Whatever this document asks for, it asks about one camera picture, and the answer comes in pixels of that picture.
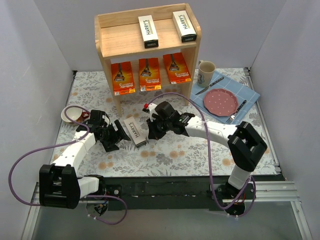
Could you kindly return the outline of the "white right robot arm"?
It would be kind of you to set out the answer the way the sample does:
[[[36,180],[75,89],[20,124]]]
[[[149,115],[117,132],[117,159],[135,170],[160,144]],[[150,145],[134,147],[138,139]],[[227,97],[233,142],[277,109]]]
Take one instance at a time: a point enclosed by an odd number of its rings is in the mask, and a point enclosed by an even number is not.
[[[267,150],[267,144],[255,128],[248,122],[240,124],[222,124],[205,122],[192,113],[180,114],[167,101],[156,105],[145,104],[143,111],[149,114],[148,138],[159,140],[167,132],[187,137],[198,137],[228,147],[235,163],[227,181],[226,192],[237,199],[245,192],[245,182],[256,169]]]

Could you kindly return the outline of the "orange Gillette razor box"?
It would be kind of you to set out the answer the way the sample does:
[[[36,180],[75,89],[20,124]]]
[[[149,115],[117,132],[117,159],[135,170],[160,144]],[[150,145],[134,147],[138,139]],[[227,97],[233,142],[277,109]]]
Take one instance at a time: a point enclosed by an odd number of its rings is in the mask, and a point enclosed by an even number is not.
[[[135,81],[130,61],[113,63],[111,65],[112,87],[115,96],[136,92]]]
[[[163,55],[163,63],[171,84],[181,84],[192,80],[181,52]]]
[[[139,86],[141,92],[162,89],[158,58],[141,58],[139,62]]]

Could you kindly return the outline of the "white Harry's razor box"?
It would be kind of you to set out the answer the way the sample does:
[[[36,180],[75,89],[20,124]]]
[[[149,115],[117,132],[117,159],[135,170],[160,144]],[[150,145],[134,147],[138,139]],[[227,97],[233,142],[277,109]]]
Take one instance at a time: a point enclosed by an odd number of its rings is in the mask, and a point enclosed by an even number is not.
[[[197,39],[197,33],[185,10],[174,11],[172,19],[182,43],[194,42]]]
[[[147,137],[133,116],[126,118],[124,124],[137,148],[147,144]]]
[[[138,22],[143,38],[144,48],[157,48],[159,46],[159,37],[152,16],[139,16]]]

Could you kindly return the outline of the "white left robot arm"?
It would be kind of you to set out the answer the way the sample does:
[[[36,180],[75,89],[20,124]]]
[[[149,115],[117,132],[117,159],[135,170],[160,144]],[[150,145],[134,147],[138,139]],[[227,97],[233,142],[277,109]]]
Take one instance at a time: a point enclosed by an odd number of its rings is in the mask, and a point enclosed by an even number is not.
[[[106,196],[106,187],[100,175],[80,176],[80,163],[96,142],[106,152],[119,149],[121,140],[130,140],[119,120],[110,122],[101,110],[91,110],[89,119],[76,129],[75,142],[51,165],[39,170],[39,202],[41,206],[74,209],[81,198],[91,195],[95,200]]]

